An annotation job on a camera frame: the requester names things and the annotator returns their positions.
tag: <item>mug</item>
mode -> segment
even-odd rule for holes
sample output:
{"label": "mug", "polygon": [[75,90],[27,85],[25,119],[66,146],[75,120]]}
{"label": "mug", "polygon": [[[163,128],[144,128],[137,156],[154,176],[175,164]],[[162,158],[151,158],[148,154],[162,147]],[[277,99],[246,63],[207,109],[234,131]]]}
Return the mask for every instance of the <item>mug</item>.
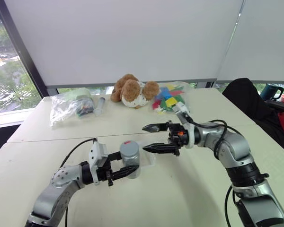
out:
{"label": "mug", "polygon": [[[280,95],[277,98],[274,98],[277,91],[280,91]],[[261,92],[260,96],[261,98],[266,101],[268,99],[274,99],[277,100],[281,97],[282,93],[284,92],[284,88],[280,87],[278,84],[266,84],[265,88]]]}

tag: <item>teddy bear head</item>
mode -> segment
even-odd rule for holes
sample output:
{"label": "teddy bear head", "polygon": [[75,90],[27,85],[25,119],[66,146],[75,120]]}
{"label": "teddy bear head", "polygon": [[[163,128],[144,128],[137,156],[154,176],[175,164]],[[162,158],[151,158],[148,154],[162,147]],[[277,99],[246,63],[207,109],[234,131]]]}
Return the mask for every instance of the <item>teddy bear head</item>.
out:
{"label": "teddy bear head", "polygon": [[113,102],[122,101],[127,107],[139,108],[146,105],[158,92],[158,83],[149,81],[144,84],[133,74],[126,74],[116,82],[110,99]]}

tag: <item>clear plastic bag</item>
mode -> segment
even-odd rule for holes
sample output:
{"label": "clear plastic bag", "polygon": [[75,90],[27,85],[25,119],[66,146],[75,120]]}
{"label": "clear plastic bag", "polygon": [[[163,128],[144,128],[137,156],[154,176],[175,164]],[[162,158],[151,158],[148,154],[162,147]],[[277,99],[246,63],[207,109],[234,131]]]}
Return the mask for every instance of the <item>clear plastic bag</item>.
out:
{"label": "clear plastic bag", "polygon": [[81,117],[94,110],[94,103],[88,89],[79,88],[51,97],[52,110],[50,126],[56,126],[73,115]]}
{"label": "clear plastic bag", "polygon": [[160,92],[155,96],[151,105],[152,109],[158,113],[173,113],[172,106],[177,102],[184,103],[187,108],[187,92],[192,89],[188,83],[175,81],[159,83]]}

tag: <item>window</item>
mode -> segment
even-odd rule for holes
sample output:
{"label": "window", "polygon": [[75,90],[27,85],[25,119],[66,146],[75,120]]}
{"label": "window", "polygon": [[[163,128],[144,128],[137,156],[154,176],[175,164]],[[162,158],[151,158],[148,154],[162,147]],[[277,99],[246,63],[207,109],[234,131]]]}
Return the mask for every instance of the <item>window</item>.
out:
{"label": "window", "polygon": [[[229,85],[229,83],[215,83],[213,87],[218,89],[220,92],[223,92],[225,90],[225,88],[227,87],[227,85]],[[259,94],[263,91],[263,89],[266,86],[266,84],[261,84],[261,83],[254,83],[253,85],[256,87]]]}
{"label": "window", "polygon": [[[78,89],[78,87],[73,87],[73,88],[58,88],[59,94],[72,91]],[[87,87],[87,89],[90,91],[92,95],[111,95],[113,92],[114,87],[109,86],[109,87]]]}
{"label": "window", "polygon": [[0,21],[0,113],[35,107],[41,100]]}

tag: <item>green block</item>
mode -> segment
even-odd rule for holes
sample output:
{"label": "green block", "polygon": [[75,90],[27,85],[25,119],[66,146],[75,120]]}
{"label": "green block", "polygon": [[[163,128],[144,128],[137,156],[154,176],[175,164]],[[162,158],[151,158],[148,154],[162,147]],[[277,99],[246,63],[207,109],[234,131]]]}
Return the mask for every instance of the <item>green block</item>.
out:
{"label": "green block", "polygon": [[164,99],[161,101],[160,107],[161,107],[162,109],[166,110],[166,111],[172,111],[172,108],[171,108],[171,107],[167,107],[167,106],[166,106],[166,103],[165,103],[165,100],[164,100]]}
{"label": "green block", "polygon": [[177,102],[182,102],[183,104],[185,104],[185,102],[184,102],[184,100],[182,99],[181,95],[177,95],[177,96],[175,96],[174,98],[177,100]]}

